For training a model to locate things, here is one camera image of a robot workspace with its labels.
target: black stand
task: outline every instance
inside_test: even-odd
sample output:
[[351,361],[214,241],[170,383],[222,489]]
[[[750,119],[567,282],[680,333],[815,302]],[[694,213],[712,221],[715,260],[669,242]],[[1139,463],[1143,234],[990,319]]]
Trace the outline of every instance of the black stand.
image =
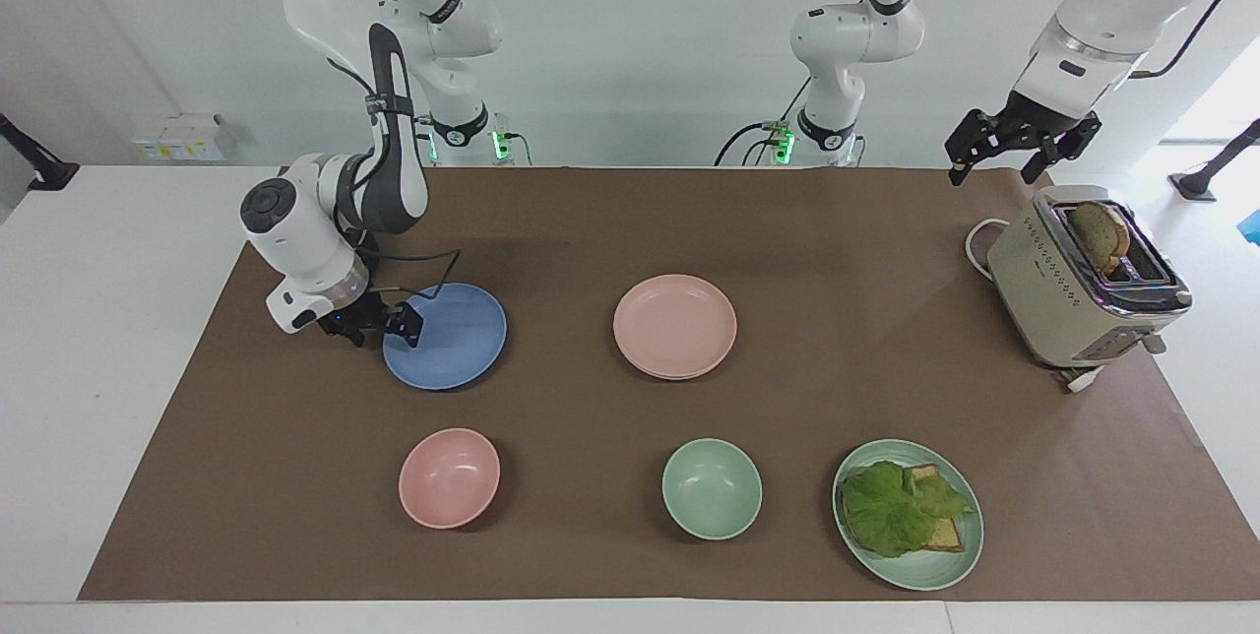
[[1242,154],[1247,146],[1255,144],[1260,139],[1260,120],[1251,122],[1246,131],[1225,145],[1221,154],[1216,155],[1216,159],[1207,163],[1207,166],[1200,169],[1196,173],[1174,173],[1168,178],[1173,182],[1173,185],[1181,192],[1182,198],[1192,202],[1215,202],[1216,197],[1212,192],[1207,190],[1207,185],[1211,184],[1212,176],[1220,173],[1225,164],[1234,161],[1234,158]]
[[32,140],[25,132],[14,127],[5,115],[0,115],[0,137],[8,140],[35,170],[35,180],[26,187],[28,190],[59,192],[69,184],[79,169],[79,164],[62,161],[39,141]]

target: toast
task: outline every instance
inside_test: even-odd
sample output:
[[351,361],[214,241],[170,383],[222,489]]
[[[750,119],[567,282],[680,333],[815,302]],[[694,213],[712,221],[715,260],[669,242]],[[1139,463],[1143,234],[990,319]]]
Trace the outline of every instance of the toast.
[[[927,476],[940,476],[940,474],[941,471],[935,464],[921,464],[910,468],[910,476],[915,481]],[[941,553],[960,553],[964,551],[963,538],[958,534],[958,526],[954,524],[954,518],[936,518],[936,529],[927,538],[927,545],[924,546],[924,550]]]
[[1108,204],[1085,202],[1068,217],[1081,251],[1102,275],[1111,275],[1120,267],[1120,258],[1129,253],[1129,226],[1120,213]]

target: brown tabletop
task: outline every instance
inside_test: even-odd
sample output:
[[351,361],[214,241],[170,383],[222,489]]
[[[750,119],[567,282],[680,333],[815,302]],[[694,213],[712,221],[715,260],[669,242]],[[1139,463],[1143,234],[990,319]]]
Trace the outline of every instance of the brown tabletop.
[[[835,468],[882,437],[945,455],[984,509],[975,571],[931,596],[1260,599],[1260,543],[1154,362],[1134,352],[1066,395],[964,258],[969,227],[1026,203],[1017,173],[960,189],[903,170],[427,176],[428,217],[383,245],[464,248],[455,280],[508,311],[499,363],[425,393],[379,352],[286,337],[263,306],[278,275],[247,248],[82,599],[922,599],[868,575],[833,523]],[[668,272],[738,313],[732,354],[685,383],[636,372],[611,334],[621,294]],[[398,468],[452,426],[494,441],[503,484],[469,527],[427,531]],[[733,541],[685,536],[662,503],[665,459],[703,436],[765,483]]]

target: toaster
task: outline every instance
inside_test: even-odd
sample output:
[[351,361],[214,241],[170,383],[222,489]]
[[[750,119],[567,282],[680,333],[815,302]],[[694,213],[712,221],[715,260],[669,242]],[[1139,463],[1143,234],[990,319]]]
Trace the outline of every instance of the toaster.
[[[1094,267],[1071,224],[1084,202],[1108,204],[1129,231],[1111,275]],[[1033,355],[1065,369],[1106,366],[1142,345],[1164,352],[1159,331],[1192,296],[1128,204],[1102,187],[1046,187],[989,250],[989,271]]]

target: pink plate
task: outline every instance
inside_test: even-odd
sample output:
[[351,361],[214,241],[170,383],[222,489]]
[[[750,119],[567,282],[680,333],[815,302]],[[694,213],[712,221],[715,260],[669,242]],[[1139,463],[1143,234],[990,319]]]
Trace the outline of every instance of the pink plate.
[[621,297],[612,335],[626,360],[649,376],[697,378],[735,345],[735,308],[722,290],[689,275],[653,276]]
[[481,432],[432,432],[411,450],[398,474],[407,516],[428,528],[459,528],[481,516],[499,489],[499,452]]

